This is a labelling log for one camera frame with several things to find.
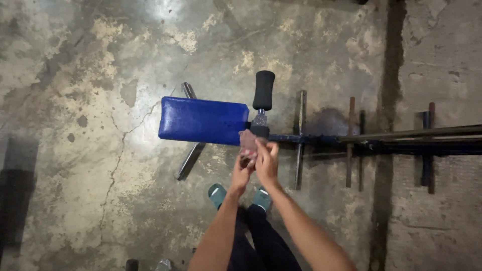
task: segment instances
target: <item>green slipper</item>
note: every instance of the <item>green slipper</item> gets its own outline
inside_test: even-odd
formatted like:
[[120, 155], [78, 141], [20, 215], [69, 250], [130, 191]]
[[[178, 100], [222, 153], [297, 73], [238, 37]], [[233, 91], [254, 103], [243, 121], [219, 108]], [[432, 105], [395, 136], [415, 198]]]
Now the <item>green slipper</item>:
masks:
[[258, 187], [256, 194], [254, 194], [253, 204], [256, 204], [263, 208], [265, 212], [269, 209], [271, 205], [271, 197], [263, 186]]
[[213, 184], [208, 189], [208, 197], [214, 203], [216, 209], [219, 209], [224, 197], [226, 197], [226, 189], [220, 184]]

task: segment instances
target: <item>cloth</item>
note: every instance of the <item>cloth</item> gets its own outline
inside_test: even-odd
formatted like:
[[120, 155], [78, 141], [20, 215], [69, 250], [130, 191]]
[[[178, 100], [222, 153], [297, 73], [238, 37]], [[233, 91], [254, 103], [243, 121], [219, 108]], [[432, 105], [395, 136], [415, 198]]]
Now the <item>cloth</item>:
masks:
[[240, 132], [240, 156], [241, 166], [243, 168], [254, 167], [254, 164], [256, 164], [258, 157], [258, 145], [254, 142], [256, 139], [264, 145], [268, 142], [268, 140], [263, 137], [255, 136], [249, 129]]
[[[254, 249], [243, 226], [251, 232]], [[228, 271], [279, 270], [301, 271], [301, 267], [283, 238], [266, 220], [262, 207], [252, 204], [247, 210], [238, 209]]]

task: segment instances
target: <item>black foam roller pad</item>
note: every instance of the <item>black foam roller pad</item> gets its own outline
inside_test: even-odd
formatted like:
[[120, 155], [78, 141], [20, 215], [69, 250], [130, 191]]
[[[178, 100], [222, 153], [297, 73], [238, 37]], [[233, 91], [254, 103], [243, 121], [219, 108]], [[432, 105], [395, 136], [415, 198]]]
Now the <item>black foam roller pad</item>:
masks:
[[256, 92], [254, 93], [253, 101], [254, 109], [271, 110], [274, 78], [274, 73], [269, 70], [262, 70], [256, 73]]
[[269, 127], [267, 126], [251, 126], [249, 130], [257, 137], [264, 137], [266, 139], [269, 137]]

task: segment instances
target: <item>blue padded cushion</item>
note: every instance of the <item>blue padded cushion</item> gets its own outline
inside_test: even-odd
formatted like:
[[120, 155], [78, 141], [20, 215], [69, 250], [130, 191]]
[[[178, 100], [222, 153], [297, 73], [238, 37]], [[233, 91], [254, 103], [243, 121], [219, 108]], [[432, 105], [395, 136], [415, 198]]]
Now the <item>blue padded cushion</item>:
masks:
[[240, 144], [249, 109], [245, 104], [163, 97], [159, 137], [162, 139]]

